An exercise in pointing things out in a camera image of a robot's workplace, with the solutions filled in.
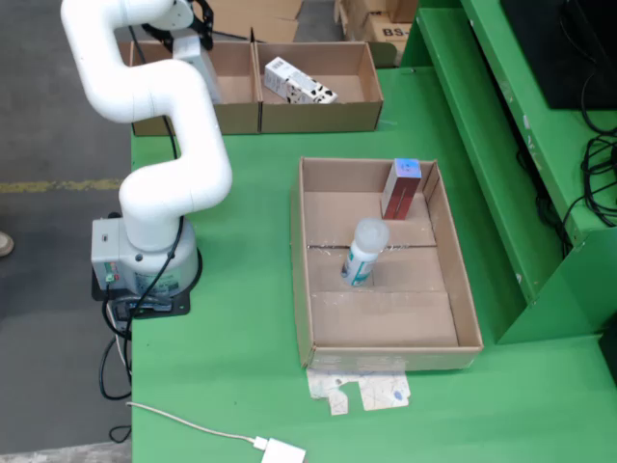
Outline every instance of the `plastic bottle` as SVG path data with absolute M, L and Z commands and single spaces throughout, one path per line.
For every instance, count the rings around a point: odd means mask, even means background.
M 389 240 L 389 228 L 381 219 L 362 219 L 340 275 L 351 286 L 362 286 Z

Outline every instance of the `green workbench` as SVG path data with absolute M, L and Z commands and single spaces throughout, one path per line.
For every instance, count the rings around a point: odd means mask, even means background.
M 190 216 L 203 273 L 186 316 L 136 320 L 133 399 L 204 426 L 275 437 L 308 461 L 617 461 L 617 389 L 593 336 L 496 345 L 523 295 L 434 68 L 381 70 L 371 133 L 225 137 L 233 188 Z M 171 157 L 133 138 L 133 167 Z M 289 189 L 301 156 L 438 159 L 486 350 L 464 371 L 410 373 L 409 407 L 332 417 L 312 400 L 296 344 Z M 133 461 L 259 462 L 261 452 L 143 410 Z

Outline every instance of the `person's foot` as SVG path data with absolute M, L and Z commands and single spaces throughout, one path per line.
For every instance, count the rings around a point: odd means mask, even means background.
M 0 258 L 8 256 L 13 250 L 15 243 L 6 233 L 0 231 Z

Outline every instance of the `gray floor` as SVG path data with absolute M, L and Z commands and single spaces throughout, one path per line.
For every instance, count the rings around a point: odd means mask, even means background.
M 99 443 L 129 422 L 98 393 L 111 337 L 90 297 L 91 222 L 119 209 L 118 191 L 59 183 L 126 177 L 129 129 L 86 101 L 60 3 L 0 2 L 0 230 L 16 243 L 0 259 L 0 454 Z M 333 0 L 306 0 L 299 20 L 297 41 L 342 39 Z M 107 369 L 124 390 L 117 356 Z

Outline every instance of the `sticker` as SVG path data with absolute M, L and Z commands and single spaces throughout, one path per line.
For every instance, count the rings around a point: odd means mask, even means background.
M 310 397 L 328 399 L 333 416 L 349 412 L 349 399 L 339 389 L 347 383 L 358 383 L 365 411 L 407 407 L 412 395 L 405 371 L 347 373 L 307 368 L 307 379 Z
M 137 283 L 137 291 L 140 294 L 146 292 L 148 286 L 154 281 L 155 275 L 144 275 L 141 273 L 135 273 L 135 280 Z M 161 278 L 159 278 L 156 286 L 152 289 L 150 294 L 169 294 L 170 292 L 178 290 L 180 287 L 180 278 L 178 270 L 171 270 L 166 272 Z

